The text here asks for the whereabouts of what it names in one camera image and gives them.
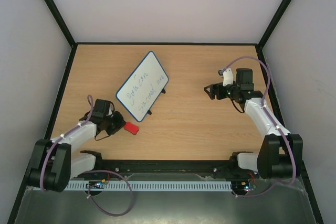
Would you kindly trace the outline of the red whiteboard eraser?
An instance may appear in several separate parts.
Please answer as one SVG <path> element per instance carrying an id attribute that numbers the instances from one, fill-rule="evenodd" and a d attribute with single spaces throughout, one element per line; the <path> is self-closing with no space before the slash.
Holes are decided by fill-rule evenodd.
<path id="1" fill-rule="evenodd" d="M 133 135 L 137 135 L 139 127 L 131 122 L 126 122 L 123 128 Z"/>

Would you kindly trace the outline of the small blue-framed whiteboard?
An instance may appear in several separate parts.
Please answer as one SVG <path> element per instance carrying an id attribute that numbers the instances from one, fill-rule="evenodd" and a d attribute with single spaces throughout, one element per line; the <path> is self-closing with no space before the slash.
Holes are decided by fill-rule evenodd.
<path id="1" fill-rule="evenodd" d="M 116 99 L 137 121 L 142 122 L 169 82 L 163 66 L 149 51 L 116 92 Z"/>

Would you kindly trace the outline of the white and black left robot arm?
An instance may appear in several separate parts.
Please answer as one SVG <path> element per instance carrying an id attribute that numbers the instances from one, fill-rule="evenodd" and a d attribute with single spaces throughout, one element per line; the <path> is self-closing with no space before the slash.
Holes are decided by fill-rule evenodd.
<path id="1" fill-rule="evenodd" d="M 40 139 L 35 143 L 28 163 L 27 185 L 41 191 L 62 192 L 69 181 L 78 175 L 93 170 L 98 154 L 83 151 L 72 158 L 72 154 L 85 142 L 96 139 L 101 132 L 109 137 L 125 126 L 120 112 L 113 102 L 88 96 L 90 110 L 66 133 L 52 139 Z"/>

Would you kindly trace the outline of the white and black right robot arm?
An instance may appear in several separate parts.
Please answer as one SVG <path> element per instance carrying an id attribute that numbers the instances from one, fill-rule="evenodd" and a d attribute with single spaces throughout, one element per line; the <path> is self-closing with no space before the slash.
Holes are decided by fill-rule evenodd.
<path id="1" fill-rule="evenodd" d="M 229 164 L 232 176 L 242 177 L 247 170 L 264 179 L 279 179 L 290 183 L 300 174 L 303 140 L 291 134 L 275 117 L 264 94 L 254 89 L 253 71 L 249 68 L 219 70 L 222 82 L 210 84 L 204 91 L 214 100 L 229 99 L 233 106 L 246 113 L 263 138 L 258 153 L 237 152 Z"/>

